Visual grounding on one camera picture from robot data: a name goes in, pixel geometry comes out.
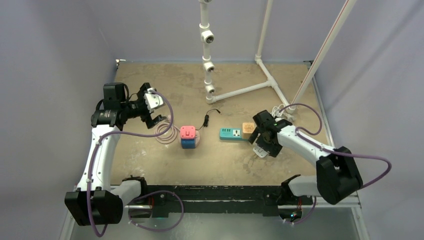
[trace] black metal frame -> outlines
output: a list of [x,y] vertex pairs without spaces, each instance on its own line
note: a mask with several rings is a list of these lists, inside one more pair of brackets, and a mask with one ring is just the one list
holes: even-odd
[[[278,206],[297,205],[299,197],[287,199],[283,186],[213,186],[213,185],[148,185],[147,192],[167,190],[184,202],[185,213],[204,214],[262,214],[280,216]],[[181,205],[172,194],[153,195],[151,217],[167,218],[169,213],[180,213]],[[303,205],[312,205],[311,197],[302,196]],[[129,205],[147,205],[148,199]]]

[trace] power strip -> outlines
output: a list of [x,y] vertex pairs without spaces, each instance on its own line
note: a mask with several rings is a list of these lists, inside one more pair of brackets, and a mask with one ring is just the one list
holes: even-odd
[[219,139],[220,140],[229,140],[229,141],[246,141],[242,138],[242,129],[241,128],[226,128],[223,127],[219,130]]

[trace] black cable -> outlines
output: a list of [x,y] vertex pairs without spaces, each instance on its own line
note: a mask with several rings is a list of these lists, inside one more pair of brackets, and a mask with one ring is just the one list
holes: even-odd
[[128,103],[130,101],[130,89],[128,88],[128,85],[126,85],[125,83],[123,84],[125,90],[126,90],[126,103]]
[[210,110],[208,110],[207,112],[206,112],[206,115],[204,116],[204,121],[203,121],[203,124],[201,125],[201,127],[199,128],[199,129],[196,129],[197,131],[199,131],[200,129],[202,129],[203,127],[207,127],[208,126],[208,123],[209,123],[209,115],[208,115],[208,113],[210,112],[210,111],[213,111],[213,110],[216,110],[219,114],[221,114],[221,112],[218,110],[218,109],[216,109],[216,108],[213,108],[213,109],[210,109]]
[[100,110],[100,106],[102,105],[102,103],[103,103],[103,99],[98,101],[97,105],[95,106],[95,109]]
[[133,95],[136,95],[137,93],[133,93],[133,94],[131,94],[130,96],[129,96],[129,98],[128,98],[128,100],[130,100],[131,99],[131,97],[133,96]]

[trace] blue block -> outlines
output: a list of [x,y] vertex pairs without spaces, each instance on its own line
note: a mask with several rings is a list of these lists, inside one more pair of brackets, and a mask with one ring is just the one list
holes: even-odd
[[194,149],[196,148],[196,139],[181,139],[181,146],[183,149]]

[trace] black joint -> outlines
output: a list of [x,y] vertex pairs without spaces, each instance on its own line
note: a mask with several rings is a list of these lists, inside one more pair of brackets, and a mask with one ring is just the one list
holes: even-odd
[[126,85],[122,82],[107,83],[103,86],[103,99],[98,102],[94,114],[91,116],[91,126],[109,125],[123,130],[128,119],[140,117],[146,123],[147,128],[153,128],[163,118],[159,115],[155,119],[151,117],[144,95],[150,89],[150,83],[145,82],[137,92],[137,100],[129,101],[129,92],[126,93]]
[[[344,146],[334,151],[351,154]],[[322,198],[333,205],[363,186],[354,158],[337,154],[322,156],[316,162],[316,183]]]
[[289,183],[291,180],[299,176],[300,174],[296,174],[281,183],[281,194],[280,194],[280,197],[278,198],[278,202],[277,202],[278,205],[284,205],[289,202],[297,202],[298,197],[293,195],[292,190],[290,190]]
[[[95,225],[118,224],[121,221],[124,206],[119,196],[106,190],[91,191],[90,195]],[[64,202],[79,226],[90,225],[86,191],[67,192]]]
[[253,144],[260,134],[256,140],[256,144],[258,147],[265,150],[271,157],[275,158],[283,148],[278,142],[277,135],[281,129],[291,126],[292,123],[285,119],[276,122],[275,118],[267,110],[263,110],[253,116],[253,121],[257,127],[248,141]]

